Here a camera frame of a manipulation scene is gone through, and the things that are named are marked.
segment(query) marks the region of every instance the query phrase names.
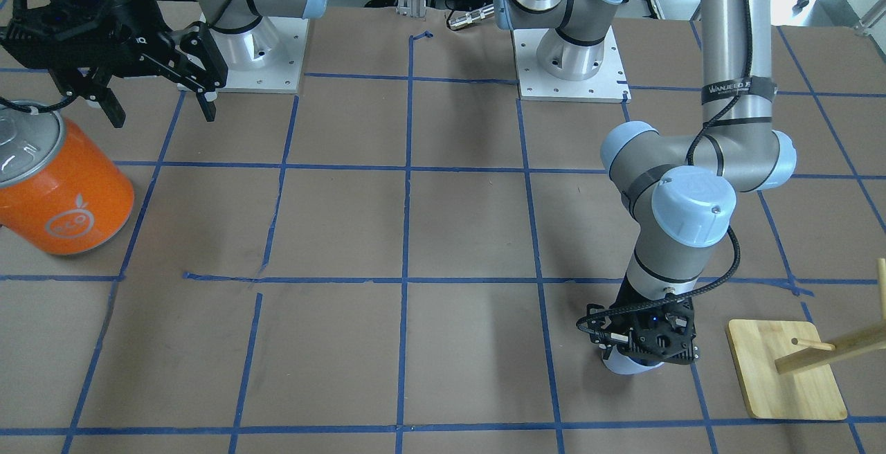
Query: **logo on can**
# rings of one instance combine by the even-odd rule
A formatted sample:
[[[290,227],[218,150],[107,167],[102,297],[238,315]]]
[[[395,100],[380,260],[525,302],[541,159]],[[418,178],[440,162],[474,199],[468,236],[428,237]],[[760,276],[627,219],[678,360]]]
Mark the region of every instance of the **logo on can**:
[[[50,236],[75,239],[92,230],[96,218],[86,209],[88,203],[83,202],[82,195],[77,195],[75,205],[76,208],[62,212],[46,222],[46,232]]]

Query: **wooden base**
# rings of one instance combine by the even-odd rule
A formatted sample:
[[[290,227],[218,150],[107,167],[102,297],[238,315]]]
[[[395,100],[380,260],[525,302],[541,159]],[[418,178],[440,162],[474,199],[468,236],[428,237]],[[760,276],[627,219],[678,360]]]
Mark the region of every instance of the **wooden base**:
[[[733,319],[729,346],[744,404],[757,419],[846,419],[846,406],[830,365],[779,374],[775,359],[800,350],[791,338],[820,341],[813,324],[800,321]]]

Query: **silver can lid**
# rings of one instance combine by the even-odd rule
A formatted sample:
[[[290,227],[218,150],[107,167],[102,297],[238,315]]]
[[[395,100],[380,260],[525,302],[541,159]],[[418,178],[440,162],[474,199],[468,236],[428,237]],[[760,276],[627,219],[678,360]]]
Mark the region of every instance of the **silver can lid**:
[[[64,122],[56,111],[26,114],[0,107],[0,188],[38,173],[60,151],[63,140]]]

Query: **orange can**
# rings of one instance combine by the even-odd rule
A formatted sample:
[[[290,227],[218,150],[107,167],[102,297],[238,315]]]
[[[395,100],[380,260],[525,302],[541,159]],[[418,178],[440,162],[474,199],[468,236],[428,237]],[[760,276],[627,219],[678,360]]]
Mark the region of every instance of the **orange can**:
[[[134,201],[129,179],[75,123],[0,108],[0,224],[72,255],[123,229]]]

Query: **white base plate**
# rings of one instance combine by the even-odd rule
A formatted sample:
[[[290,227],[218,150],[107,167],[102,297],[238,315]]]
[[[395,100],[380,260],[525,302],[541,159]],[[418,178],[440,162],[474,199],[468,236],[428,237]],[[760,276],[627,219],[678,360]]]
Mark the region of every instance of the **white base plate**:
[[[520,80],[522,100],[582,101],[586,103],[621,103],[624,96],[631,100],[627,77],[621,64],[621,55],[615,43],[612,28],[604,39],[604,61],[600,70],[586,81],[566,81],[555,78],[542,69],[535,50],[547,29],[514,30],[516,73]]]
[[[305,62],[309,19],[269,17],[280,32],[286,54],[278,63],[256,70],[228,70],[228,82],[218,92],[271,92],[297,94]],[[179,85],[180,91],[186,91]]]

